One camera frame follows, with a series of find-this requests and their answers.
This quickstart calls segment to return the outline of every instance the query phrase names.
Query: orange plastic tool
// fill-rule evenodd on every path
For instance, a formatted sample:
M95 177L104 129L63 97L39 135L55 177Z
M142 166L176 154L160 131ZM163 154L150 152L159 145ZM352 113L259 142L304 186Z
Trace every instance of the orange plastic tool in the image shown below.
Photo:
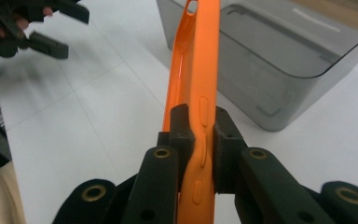
M189 4L197 5L189 12ZM214 216L213 125L215 121L219 0L187 0L172 52L163 131L170 111L187 104L194 151L186 167L177 210L178 224L210 224Z

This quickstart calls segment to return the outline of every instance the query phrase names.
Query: transparent plastic container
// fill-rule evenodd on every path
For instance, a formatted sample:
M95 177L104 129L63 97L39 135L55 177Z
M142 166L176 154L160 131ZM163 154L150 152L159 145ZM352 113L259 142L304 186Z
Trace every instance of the transparent plastic container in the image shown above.
M157 0L171 48L184 1ZM358 1L222 1L218 90L279 131L358 63Z

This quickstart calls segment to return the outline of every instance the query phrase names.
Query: human hand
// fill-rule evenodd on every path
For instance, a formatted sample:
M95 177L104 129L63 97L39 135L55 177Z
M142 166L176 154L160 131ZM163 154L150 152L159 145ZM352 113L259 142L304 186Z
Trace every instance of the human hand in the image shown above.
M51 9L51 7L44 7L43 14L45 16L51 17L53 15L53 10ZM29 22L22 16L15 14L13 15L13 19L15 20L20 29L25 30L26 28L28 28ZM5 36L5 32L2 29L0 29L0 36Z

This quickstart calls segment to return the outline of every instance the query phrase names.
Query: beige fabric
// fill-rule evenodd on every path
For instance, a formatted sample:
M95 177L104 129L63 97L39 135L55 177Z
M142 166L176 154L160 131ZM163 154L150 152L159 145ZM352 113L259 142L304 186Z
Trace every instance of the beige fabric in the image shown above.
M17 178L13 162L0 168L0 224L24 224Z

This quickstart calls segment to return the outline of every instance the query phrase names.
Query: white table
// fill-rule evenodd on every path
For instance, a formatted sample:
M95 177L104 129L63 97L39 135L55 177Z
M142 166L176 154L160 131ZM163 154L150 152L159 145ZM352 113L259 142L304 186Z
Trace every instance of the white table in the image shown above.
M0 103L28 223L51 223L72 190L138 172L156 144L171 52L155 0L84 0L90 24L61 15L37 30L70 46L68 60L27 50L0 58ZM299 183L358 186L358 65L278 133L261 130L224 96L249 146L273 152ZM232 196L219 196L215 223L240 223Z

